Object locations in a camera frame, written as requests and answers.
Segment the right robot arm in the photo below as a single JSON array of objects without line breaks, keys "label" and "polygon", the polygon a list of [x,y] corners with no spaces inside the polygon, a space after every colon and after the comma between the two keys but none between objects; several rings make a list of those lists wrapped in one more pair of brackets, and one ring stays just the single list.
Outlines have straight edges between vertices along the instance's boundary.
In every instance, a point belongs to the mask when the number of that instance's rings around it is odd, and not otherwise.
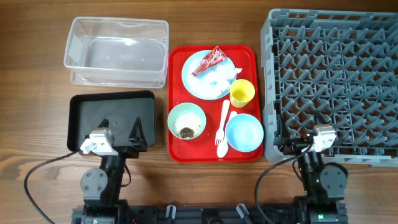
[{"label": "right robot arm", "polygon": [[318,113],[315,114],[313,131],[304,138],[291,138],[283,118],[280,119],[281,143],[293,157],[283,163],[297,164],[294,170],[300,177],[304,196],[296,196],[288,209],[277,209],[281,223],[345,223],[344,206],[339,203],[345,197],[348,171],[339,163],[322,159],[322,151],[329,149],[336,140],[336,130]]}]

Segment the white plastic spoon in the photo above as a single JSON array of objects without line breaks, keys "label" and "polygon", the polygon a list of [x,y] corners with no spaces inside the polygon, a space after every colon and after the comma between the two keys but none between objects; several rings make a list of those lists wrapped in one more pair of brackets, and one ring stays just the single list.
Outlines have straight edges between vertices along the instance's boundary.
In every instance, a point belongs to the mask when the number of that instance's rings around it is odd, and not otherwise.
[{"label": "white plastic spoon", "polygon": [[[236,111],[232,111],[231,113],[230,113],[230,115],[229,115],[229,120],[228,121],[230,121],[233,117],[235,117],[237,115],[237,112]],[[224,156],[227,154],[227,152],[228,152],[228,149],[229,149],[229,146],[228,146],[228,141],[227,141],[227,138],[226,138],[226,131],[224,132],[224,138],[223,138],[223,140],[218,144],[218,147],[217,147],[217,156],[219,157],[219,158],[224,158]]]}]

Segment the white tissue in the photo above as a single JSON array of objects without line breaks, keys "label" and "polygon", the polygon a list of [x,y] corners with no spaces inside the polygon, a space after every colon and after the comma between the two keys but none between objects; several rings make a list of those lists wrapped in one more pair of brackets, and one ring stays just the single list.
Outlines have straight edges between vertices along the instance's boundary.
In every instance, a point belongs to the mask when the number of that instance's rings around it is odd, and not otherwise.
[{"label": "white tissue", "polygon": [[221,95],[222,92],[229,90],[230,81],[242,72],[242,68],[233,68],[229,65],[218,65],[215,71],[209,73],[208,83],[215,95]]}]

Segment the light blue bowl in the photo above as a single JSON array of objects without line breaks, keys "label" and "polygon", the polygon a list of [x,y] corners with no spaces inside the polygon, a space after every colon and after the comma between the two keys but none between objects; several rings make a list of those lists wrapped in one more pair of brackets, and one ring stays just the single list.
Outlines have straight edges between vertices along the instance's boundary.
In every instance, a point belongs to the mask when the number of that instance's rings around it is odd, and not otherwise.
[{"label": "light blue bowl", "polygon": [[264,139],[261,122],[246,113],[237,114],[226,124],[226,139],[229,145],[239,152],[255,151]]}]

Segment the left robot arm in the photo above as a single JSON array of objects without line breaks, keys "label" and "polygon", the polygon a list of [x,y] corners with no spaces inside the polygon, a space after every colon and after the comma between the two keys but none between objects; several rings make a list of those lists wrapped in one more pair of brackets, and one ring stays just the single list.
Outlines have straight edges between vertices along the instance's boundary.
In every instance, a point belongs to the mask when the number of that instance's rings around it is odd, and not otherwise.
[{"label": "left robot arm", "polygon": [[139,117],[127,138],[130,146],[114,146],[115,137],[105,118],[100,125],[85,136],[80,149],[85,154],[96,154],[101,158],[98,168],[88,170],[81,178],[84,207],[79,215],[73,212],[72,223],[81,224],[122,224],[138,223],[138,216],[132,211],[126,200],[119,194],[123,175],[129,172],[126,159],[137,159],[140,152],[146,152],[147,141]]}]

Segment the white rice pile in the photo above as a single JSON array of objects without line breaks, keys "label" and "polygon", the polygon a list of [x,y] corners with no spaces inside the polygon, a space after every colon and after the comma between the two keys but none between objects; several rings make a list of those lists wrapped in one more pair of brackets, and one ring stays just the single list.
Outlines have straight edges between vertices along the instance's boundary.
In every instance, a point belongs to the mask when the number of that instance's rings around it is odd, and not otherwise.
[{"label": "white rice pile", "polygon": [[195,113],[188,112],[180,114],[176,117],[174,121],[174,130],[179,137],[180,130],[185,127],[193,129],[195,132],[194,137],[196,137],[203,127],[203,122],[201,121],[200,117]]}]

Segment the white plastic fork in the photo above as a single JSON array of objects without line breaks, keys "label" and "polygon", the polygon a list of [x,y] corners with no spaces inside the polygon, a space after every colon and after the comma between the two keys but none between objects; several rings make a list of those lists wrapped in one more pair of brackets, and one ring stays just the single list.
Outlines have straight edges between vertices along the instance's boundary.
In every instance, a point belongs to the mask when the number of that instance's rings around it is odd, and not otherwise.
[{"label": "white plastic fork", "polygon": [[220,118],[220,125],[216,132],[215,136],[215,144],[218,146],[222,140],[224,139],[224,124],[226,121],[226,117],[228,115],[230,102],[229,100],[224,100],[221,108],[221,118]]}]

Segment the yellow plastic cup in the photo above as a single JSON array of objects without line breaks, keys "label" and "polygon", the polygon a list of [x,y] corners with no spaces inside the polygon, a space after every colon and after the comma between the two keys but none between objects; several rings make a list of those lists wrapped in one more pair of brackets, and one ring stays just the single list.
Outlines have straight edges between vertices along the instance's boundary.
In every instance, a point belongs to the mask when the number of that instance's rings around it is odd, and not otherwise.
[{"label": "yellow plastic cup", "polygon": [[230,88],[230,102],[234,107],[242,108],[254,98],[255,92],[255,87],[249,80],[235,80]]}]

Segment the red snack wrapper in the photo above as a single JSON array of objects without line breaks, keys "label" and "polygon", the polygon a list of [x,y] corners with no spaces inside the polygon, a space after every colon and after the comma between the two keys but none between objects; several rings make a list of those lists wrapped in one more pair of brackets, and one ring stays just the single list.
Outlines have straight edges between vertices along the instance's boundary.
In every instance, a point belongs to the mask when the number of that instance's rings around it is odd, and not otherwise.
[{"label": "red snack wrapper", "polygon": [[208,68],[223,62],[226,58],[226,54],[220,49],[219,46],[216,46],[213,50],[211,50],[211,52],[202,58],[198,68],[192,72],[192,75],[196,77]]}]

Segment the green bowl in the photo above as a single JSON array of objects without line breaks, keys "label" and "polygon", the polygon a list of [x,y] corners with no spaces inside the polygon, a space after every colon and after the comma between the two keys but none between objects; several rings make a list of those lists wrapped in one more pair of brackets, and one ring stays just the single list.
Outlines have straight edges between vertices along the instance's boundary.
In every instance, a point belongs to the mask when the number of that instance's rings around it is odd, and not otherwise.
[{"label": "green bowl", "polygon": [[178,139],[195,139],[205,130],[206,115],[194,103],[181,103],[170,110],[167,125],[172,135]]}]

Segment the light blue plate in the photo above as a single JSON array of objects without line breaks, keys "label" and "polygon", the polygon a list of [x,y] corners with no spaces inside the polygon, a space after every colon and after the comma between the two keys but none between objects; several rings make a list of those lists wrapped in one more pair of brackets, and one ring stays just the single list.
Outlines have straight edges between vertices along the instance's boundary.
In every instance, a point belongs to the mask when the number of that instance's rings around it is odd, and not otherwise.
[{"label": "light blue plate", "polygon": [[[227,57],[223,62],[208,68],[204,72],[194,77],[192,72],[198,68],[202,58],[209,52],[211,52],[211,50],[202,50],[196,52],[185,61],[182,68],[182,82],[187,91],[193,96],[202,100],[217,100],[226,96],[230,89],[222,92],[221,95],[215,95],[215,93],[211,90],[210,84],[208,83],[208,78],[210,77],[209,73],[215,71],[215,68],[218,65],[229,65],[233,68],[237,67],[235,67],[233,61]],[[231,84],[237,79],[237,76],[238,74],[230,81]]]}]

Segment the brown food scrap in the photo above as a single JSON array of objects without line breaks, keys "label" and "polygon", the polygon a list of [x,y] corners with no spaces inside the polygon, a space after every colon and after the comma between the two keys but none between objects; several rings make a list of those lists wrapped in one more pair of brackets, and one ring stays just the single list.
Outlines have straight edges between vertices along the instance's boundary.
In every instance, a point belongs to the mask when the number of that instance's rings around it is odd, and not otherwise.
[{"label": "brown food scrap", "polygon": [[185,127],[180,130],[179,135],[182,139],[191,139],[194,137],[195,132],[193,129]]}]

